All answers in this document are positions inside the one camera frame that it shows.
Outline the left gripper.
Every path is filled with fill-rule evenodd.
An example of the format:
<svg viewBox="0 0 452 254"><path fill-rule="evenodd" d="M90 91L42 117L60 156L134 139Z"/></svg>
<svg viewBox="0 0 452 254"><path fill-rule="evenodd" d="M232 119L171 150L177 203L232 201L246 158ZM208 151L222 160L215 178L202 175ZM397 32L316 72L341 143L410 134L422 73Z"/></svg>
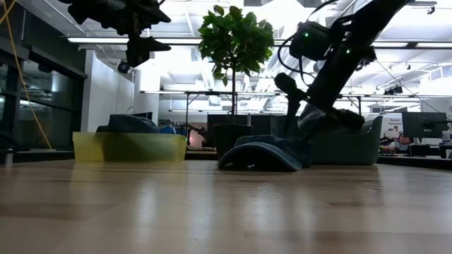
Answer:
<svg viewBox="0 0 452 254"><path fill-rule="evenodd" d="M98 22L103 29L113 28L118 35L140 35L158 23L170 23L159 0L66 0L68 12L82 25L87 19ZM133 37L127 42L126 57L131 67L140 66L151 52L169 51L171 46L153 37Z"/></svg>

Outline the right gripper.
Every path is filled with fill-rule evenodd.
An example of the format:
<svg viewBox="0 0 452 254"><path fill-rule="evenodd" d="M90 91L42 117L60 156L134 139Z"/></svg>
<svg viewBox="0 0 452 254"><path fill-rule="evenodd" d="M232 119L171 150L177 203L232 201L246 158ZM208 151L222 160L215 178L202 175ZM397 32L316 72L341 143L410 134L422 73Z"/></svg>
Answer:
<svg viewBox="0 0 452 254"><path fill-rule="evenodd" d="M333 105L359 62L373 50L371 45L375 39L375 33L350 33L327 57L323 68L306 92L298 89L295 80L286 73L276 75L276 86L286 93L288 98L285 119L287 137L299 135L297 112L302 100L326 113L327 117L322 121L319 130L320 138L338 134L339 124L351 130L359 130L363 126L362 116L351 111L341 111Z"/></svg>

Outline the slate grey cap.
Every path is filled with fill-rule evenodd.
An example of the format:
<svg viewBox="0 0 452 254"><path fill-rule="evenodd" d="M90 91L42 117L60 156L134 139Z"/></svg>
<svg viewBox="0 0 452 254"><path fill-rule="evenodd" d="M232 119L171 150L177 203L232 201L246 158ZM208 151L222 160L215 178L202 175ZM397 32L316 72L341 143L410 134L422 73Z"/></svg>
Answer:
<svg viewBox="0 0 452 254"><path fill-rule="evenodd" d="M326 113L311 104L306 104L297 120L297 126L301 138L310 140L313 136L328 131Z"/></svg>

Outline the blue denim cap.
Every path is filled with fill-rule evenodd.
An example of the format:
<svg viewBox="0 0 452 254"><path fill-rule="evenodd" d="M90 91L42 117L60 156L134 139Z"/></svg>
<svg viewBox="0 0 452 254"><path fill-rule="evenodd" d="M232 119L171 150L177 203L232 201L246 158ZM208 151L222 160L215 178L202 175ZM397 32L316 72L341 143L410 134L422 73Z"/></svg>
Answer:
<svg viewBox="0 0 452 254"><path fill-rule="evenodd" d="M311 142L303 138L254 135L238 138L219 160L220 169L300 171L312 162Z"/></svg>

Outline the navy blue cap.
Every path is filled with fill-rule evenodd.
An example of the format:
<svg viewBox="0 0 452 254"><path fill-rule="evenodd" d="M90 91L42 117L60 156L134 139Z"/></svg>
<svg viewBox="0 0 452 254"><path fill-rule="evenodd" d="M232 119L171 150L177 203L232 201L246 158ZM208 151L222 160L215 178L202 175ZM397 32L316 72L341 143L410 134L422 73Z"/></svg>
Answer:
<svg viewBox="0 0 452 254"><path fill-rule="evenodd" d="M111 114L106 126L99 126L97 133L159 133L160 129L150 119L130 114Z"/></svg>

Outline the long ceiling light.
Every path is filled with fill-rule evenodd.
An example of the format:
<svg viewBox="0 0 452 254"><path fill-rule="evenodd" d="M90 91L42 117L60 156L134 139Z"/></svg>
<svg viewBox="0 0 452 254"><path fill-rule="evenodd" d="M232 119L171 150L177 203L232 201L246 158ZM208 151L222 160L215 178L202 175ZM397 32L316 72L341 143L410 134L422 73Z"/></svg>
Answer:
<svg viewBox="0 0 452 254"><path fill-rule="evenodd" d="M452 49L452 42L375 42L377 48Z"/></svg>
<svg viewBox="0 0 452 254"><path fill-rule="evenodd" d="M67 37L67 40L76 44L126 44L129 41L127 37ZM155 38L155 41L170 45L196 45L201 38Z"/></svg>

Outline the blue-grey plastic bin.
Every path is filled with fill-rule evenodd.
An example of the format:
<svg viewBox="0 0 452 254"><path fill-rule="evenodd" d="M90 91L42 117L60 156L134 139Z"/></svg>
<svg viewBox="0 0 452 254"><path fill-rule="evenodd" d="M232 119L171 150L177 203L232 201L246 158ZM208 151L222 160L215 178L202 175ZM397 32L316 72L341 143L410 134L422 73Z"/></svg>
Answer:
<svg viewBox="0 0 452 254"><path fill-rule="evenodd" d="M376 163L383 118L374 117L364 122L357 131L339 124L339 133L327 138L319 134L311 142L311 165L364 165ZM275 116L270 120L270 134L278 138L289 138L284 130L285 117Z"/></svg>

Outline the potted green plant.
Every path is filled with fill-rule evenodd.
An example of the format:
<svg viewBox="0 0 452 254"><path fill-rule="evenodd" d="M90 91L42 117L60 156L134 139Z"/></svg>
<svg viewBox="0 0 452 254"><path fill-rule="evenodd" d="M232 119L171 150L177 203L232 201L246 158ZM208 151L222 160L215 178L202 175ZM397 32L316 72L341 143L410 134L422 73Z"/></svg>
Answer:
<svg viewBox="0 0 452 254"><path fill-rule="evenodd" d="M218 157L222 157L234 147L238 138L253 133L251 126L236 123L237 74L259 73L261 64L273 55L273 26L265 19L258 20L253 12L244 14L236 6L225 9L214 5L203 17L198 32L201 37L198 51L203 60L213 64L213 77L221 80L223 85L232 85L228 122L213 127L213 142Z"/></svg>

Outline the white printed sign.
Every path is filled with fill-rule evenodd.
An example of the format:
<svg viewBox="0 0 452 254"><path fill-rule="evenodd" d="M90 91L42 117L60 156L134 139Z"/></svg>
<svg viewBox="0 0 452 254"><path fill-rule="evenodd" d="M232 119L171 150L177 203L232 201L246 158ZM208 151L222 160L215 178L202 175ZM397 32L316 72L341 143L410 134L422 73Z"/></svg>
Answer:
<svg viewBox="0 0 452 254"><path fill-rule="evenodd" d="M381 125L381 137L395 139L403 132L403 120L401 115L384 116Z"/></svg>

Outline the person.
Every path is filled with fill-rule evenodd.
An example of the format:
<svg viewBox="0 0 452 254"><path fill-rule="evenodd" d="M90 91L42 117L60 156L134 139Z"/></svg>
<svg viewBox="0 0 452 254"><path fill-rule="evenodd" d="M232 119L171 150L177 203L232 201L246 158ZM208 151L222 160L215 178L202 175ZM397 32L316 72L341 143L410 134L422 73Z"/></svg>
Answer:
<svg viewBox="0 0 452 254"><path fill-rule="evenodd" d="M413 144L414 139L405 137L403 134L397 138L383 137L379 141L380 153L397 153L407 151L408 147Z"/></svg>

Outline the black computer monitor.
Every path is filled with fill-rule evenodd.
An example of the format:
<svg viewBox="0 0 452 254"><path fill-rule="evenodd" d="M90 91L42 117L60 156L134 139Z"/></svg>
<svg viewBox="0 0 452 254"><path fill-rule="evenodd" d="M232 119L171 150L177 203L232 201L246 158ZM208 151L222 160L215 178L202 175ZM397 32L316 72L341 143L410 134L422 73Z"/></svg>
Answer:
<svg viewBox="0 0 452 254"><path fill-rule="evenodd" d="M445 113L403 112L403 134L410 138L441 138L448 130Z"/></svg>

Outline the yellow translucent plastic bin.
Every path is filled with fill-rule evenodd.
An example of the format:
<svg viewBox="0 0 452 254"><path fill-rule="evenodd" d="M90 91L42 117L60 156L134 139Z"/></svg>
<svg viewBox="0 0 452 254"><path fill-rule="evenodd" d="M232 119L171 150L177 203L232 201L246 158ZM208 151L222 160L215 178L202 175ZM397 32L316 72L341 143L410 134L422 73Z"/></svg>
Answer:
<svg viewBox="0 0 452 254"><path fill-rule="evenodd" d="M73 133L77 162L180 162L186 137L161 133Z"/></svg>

